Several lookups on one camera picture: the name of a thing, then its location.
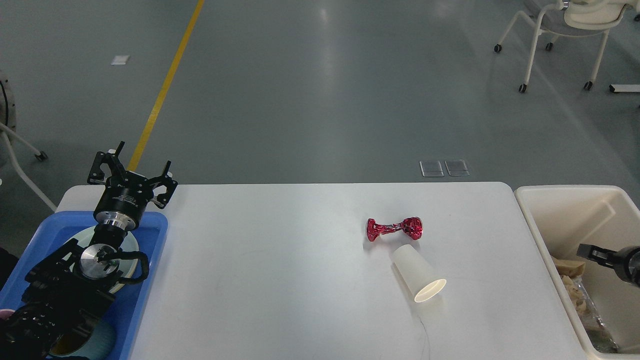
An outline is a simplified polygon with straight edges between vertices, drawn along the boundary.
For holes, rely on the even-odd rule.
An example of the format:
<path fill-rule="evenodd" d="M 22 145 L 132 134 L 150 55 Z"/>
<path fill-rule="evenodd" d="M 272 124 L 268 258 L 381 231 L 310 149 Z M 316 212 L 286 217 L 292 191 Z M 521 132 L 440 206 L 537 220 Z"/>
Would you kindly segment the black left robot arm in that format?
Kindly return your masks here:
<path fill-rule="evenodd" d="M 127 170 L 120 160 L 124 144 L 96 153 L 87 174 L 87 184 L 103 186 L 89 243 L 71 238 L 25 274 L 22 305 L 1 321 L 3 360 L 43 360 L 64 335 L 89 338 L 115 302 L 112 287 L 150 276 L 149 256 L 122 244 L 139 228 L 148 204 L 167 207 L 178 182 L 171 161 L 155 177 Z"/>

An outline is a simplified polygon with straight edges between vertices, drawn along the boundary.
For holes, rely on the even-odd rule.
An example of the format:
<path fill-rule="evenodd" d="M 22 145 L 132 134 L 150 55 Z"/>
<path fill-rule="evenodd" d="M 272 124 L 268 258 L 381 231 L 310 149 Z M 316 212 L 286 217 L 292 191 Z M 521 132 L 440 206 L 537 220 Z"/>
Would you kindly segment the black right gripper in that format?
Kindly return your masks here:
<path fill-rule="evenodd" d="M 576 255 L 605 268 L 614 268 L 618 278 L 635 287 L 640 287 L 640 247 L 627 246 L 619 251 L 602 248 L 594 244 L 581 243 Z"/>

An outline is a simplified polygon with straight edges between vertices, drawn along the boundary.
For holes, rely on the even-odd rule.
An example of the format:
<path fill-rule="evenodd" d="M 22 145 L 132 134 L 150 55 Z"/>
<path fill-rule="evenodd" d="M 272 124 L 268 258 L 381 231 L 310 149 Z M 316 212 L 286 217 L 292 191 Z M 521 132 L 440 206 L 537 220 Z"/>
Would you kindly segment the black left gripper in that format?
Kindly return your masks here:
<path fill-rule="evenodd" d="M 93 218 L 99 224 L 133 231 L 140 225 L 148 202 L 158 209 L 167 207 L 178 182 L 170 173 L 171 161 L 166 162 L 160 175 L 149 179 L 135 172 L 126 172 L 119 159 L 124 146 L 125 141 L 121 141 L 115 149 L 96 153 L 87 184 L 105 186 Z"/>

